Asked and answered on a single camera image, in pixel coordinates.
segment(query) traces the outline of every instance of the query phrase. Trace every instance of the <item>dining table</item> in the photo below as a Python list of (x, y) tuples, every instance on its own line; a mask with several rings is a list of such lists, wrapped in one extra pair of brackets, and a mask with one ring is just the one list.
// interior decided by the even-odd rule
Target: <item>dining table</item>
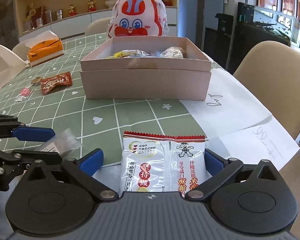
[[(299, 150), (271, 112), (209, 56), (211, 79), (205, 101), (87, 99), (80, 60), (106, 39), (105, 33), (99, 33), (64, 40), (64, 55), (24, 69), (1, 88), (0, 114), (17, 116), (27, 126), (52, 128), (57, 135), (70, 129), (82, 146), (69, 157), (79, 159), (95, 148), (102, 149), (104, 166), (94, 178), (116, 191), (121, 179), (124, 131), (170, 136), (205, 135), (205, 147), (225, 159), (235, 157), (247, 164), (269, 159), (278, 170)], [(33, 87), (30, 96), (21, 102), (16, 100), (32, 79), (65, 72), (70, 72), (72, 85), (56, 87), (46, 95), (42, 95), (40, 86)], [(2, 138), (0, 150), (33, 150), (41, 144)], [(4, 205), (17, 182), (11, 182), (9, 192), (0, 192), (0, 239), (6, 239), (12, 230), (4, 214)]]

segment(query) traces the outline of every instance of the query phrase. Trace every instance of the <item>blue gripper pad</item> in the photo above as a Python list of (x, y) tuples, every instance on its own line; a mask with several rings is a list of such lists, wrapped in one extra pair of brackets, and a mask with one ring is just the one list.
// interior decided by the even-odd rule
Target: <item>blue gripper pad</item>
[(94, 149), (80, 160), (77, 160), (79, 169), (92, 176), (103, 165), (103, 151)]
[(19, 126), (12, 131), (12, 136), (19, 141), (46, 142), (55, 136), (51, 128)]
[(213, 176), (228, 165), (228, 161), (220, 157), (213, 151), (205, 149), (204, 162), (206, 164), (206, 170)]

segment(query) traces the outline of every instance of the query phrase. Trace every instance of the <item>white cabinet door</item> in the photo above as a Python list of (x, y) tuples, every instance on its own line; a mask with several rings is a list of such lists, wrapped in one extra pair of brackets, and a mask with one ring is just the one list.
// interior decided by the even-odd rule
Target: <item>white cabinet door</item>
[(35, 31), (33, 31), (33, 32), (30, 32), (30, 33), (28, 33), (28, 34), (26, 34), (26, 35), (21, 36), (21, 37), (19, 38), (19, 42), (23, 42), (23, 41), (25, 41), (25, 40), (27, 40), (27, 39), (34, 38), (35, 36), (37, 36), (37, 35), (39, 35), (39, 34), (41, 34), (41, 33), (44, 33), (45, 31), (50, 31), (50, 30), (51, 30), (51, 29), (50, 29), (50, 26), (51, 26), (51, 25), (42, 27), (42, 28), (40, 28), (40, 29), (38, 29), (38, 30), (35, 30)]
[(169, 26), (168, 36), (172, 36), (172, 37), (177, 36), (177, 27), (176, 26)]
[(58, 35), (59, 38), (64, 38), (79, 33), (84, 33), (90, 23), (91, 16), (90, 14), (86, 14), (53, 23), (51, 24), (51, 31)]
[(94, 21), (102, 19), (102, 18), (111, 17), (111, 14), (112, 14), (112, 10), (92, 13), (91, 14), (91, 22), (94, 22)]
[(168, 24), (177, 24), (177, 8), (166, 8)]

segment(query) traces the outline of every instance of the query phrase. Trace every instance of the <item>brown round object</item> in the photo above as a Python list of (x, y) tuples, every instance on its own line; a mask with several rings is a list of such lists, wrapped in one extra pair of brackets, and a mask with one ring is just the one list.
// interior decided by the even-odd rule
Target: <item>brown round object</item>
[(36, 77), (33, 80), (31, 80), (31, 84), (38, 86), (41, 84), (41, 80), (42, 80), (42, 77)]

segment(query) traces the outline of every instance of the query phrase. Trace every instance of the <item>red mouth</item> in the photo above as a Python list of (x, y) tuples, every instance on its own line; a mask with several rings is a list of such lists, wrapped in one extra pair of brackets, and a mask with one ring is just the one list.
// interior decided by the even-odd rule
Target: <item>red mouth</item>
[(116, 37), (121, 37), (121, 36), (148, 36), (148, 31), (145, 28), (137, 28), (137, 29), (133, 29), (133, 30), (128, 30), (126, 28), (118, 26), (114, 29), (114, 35)]

